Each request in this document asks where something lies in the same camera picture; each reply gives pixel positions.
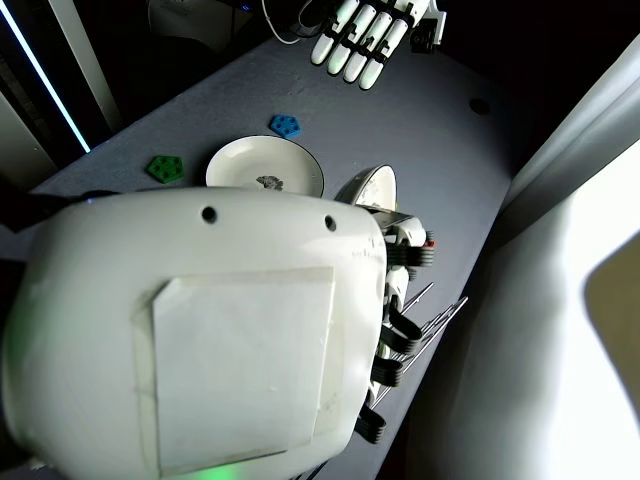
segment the gray tabletop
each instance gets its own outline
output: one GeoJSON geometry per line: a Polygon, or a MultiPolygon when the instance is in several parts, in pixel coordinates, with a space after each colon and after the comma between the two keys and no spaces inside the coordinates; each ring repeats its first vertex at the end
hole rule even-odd
{"type": "MultiPolygon", "coordinates": [[[[366,167],[393,167],[400,210],[417,215],[436,233],[436,262],[419,272],[409,291],[435,282],[410,314],[418,323],[432,318],[455,302],[465,285],[509,187],[531,117],[490,82],[444,55],[412,55],[408,45],[400,45],[374,88],[363,92],[311,65],[311,48],[311,42],[261,45],[37,190],[72,195],[203,185],[206,165],[222,145],[270,134],[275,114],[295,115],[302,134],[294,141],[322,167],[325,198],[333,198],[366,167]],[[473,113],[471,98],[487,101],[491,113],[473,113]],[[145,166],[158,154],[182,157],[185,178],[160,186],[146,175],[145,166]]],[[[28,258],[35,230],[14,235],[0,227],[0,258],[28,258]]],[[[388,423],[382,443],[372,446],[354,435],[316,478],[375,478],[432,353],[416,362],[379,405],[388,423]]],[[[28,477],[16,472],[2,478],[28,477]]],[[[38,478],[45,478],[42,472],[38,478]]]]}

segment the blue led light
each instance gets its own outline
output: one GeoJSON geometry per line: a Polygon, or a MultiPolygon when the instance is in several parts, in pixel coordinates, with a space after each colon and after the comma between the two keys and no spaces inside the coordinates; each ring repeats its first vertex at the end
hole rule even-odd
{"type": "Polygon", "coordinates": [[[16,39],[18,40],[18,43],[20,44],[20,46],[24,50],[24,53],[27,55],[27,58],[29,59],[29,61],[31,62],[31,65],[34,68],[34,70],[36,71],[36,73],[40,77],[40,80],[42,80],[42,83],[44,84],[45,88],[49,92],[49,95],[51,95],[51,98],[53,99],[53,101],[55,102],[56,106],[58,107],[58,110],[60,110],[60,113],[62,114],[64,119],[69,124],[69,128],[71,128],[71,131],[73,132],[73,134],[78,139],[78,142],[80,142],[80,145],[82,146],[84,151],[86,153],[89,153],[89,151],[91,150],[89,148],[89,145],[87,145],[87,142],[85,142],[84,137],[80,133],[80,130],[78,130],[78,127],[76,127],[76,124],[73,122],[73,119],[71,118],[71,115],[69,115],[69,112],[67,111],[67,109],[65,108],[64,104],[62,103],[62,100],[60,100],[60,97],[58,96],[57,92],[53,88],[53,85],[51,85],[51,82],[47,78],[47,75],[44,73],[44,70],[42,70],[42,67],[40,66],[40,62],[38,62],[38,59],[33,54],[33,51],[31,50],[31,47],[29,46],[29,44],[25,40],[24,35],[22,35],[22,32],[20,31],[20,28],[18,27],[18,24],[13,19],[13,16],[11,16],[11,12],[7,8],[7,6],[5,5],[4,0],[0,0],[0,12],[2,12],[2,15],[4,15],[5,20],[9,24],[9,28],[11,28],[11,31],[16,36],[16,39]]]}

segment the glowing white light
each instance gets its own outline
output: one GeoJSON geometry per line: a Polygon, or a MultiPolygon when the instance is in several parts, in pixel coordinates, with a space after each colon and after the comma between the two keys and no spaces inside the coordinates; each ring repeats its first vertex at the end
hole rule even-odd
{"type": "Polygon", "coordinates": [[[13,19],[13,16],[11,15],[11,12],[9,12],[9,9],[5,5],[4,0],[0,0],[0,12],[2,12],[2,15],[4,15],[5,20],[9,24],[9,28],[11,28],[11,31],[16,36],[18,43],[20,43],[20,46],[24,50],[24,53],[27,55],[27,58],[31,62],[31,65],[33,65],[33,68],[35,69],[36,73],[40,77],[40,80],[42,80],[42,83],[44,84],[45,88],[49,92],[49,95],[51,95],[51,98],[53,99],[56,106],[58,107],[58,110],[60,110],[60,113],[69,124],[69,128],[71,128],[71,130],[73,131],[73,134],[78,139],[78,142],[80,142],[80,145],[82,146],[84,151],[86,153],[89,153],[89,151],[91,150],[89,148],[89,145],[87,145],[87,142],[85,142],[84,137],[80,133],[80,130],[78,130],[78,127],[76,127],[76,124],[73,122],[71,115],[69,115],[69,112],[67,111],[64,104],[62,103],[62,100],[60,100],[60,97],[58,96],[55,89],[53,88],[53,85],[51,85],[51,82],[47,78],[47,75],[44,73],[44,70],[42,70],[42,67],[40,66],[40,62],[38,62],[38,59],[33,54],[31,47],[29,47],[29,44],[24,38],[24,35],[22,35],[22,32],[20,31],[18,24],[13,19]]]}

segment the blue pentagon block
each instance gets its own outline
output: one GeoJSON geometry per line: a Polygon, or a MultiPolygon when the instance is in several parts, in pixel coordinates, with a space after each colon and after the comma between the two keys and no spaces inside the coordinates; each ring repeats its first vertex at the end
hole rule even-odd
{"type": "Polygon", "coordinates": [[[284,138],[295,137],[302,131],[296,117],[289,115],[276,115],[269,128],[284,138]]]}

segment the green pentagon block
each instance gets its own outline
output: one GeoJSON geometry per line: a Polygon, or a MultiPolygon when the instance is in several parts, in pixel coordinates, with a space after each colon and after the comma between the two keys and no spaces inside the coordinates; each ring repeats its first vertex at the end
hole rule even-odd
{"type": "Polygon", "coordinates": [[[145,170],[161,183],[171,183],[184,177],[184,167],[180,157],[159,155],[154,157],[145,170]]]}

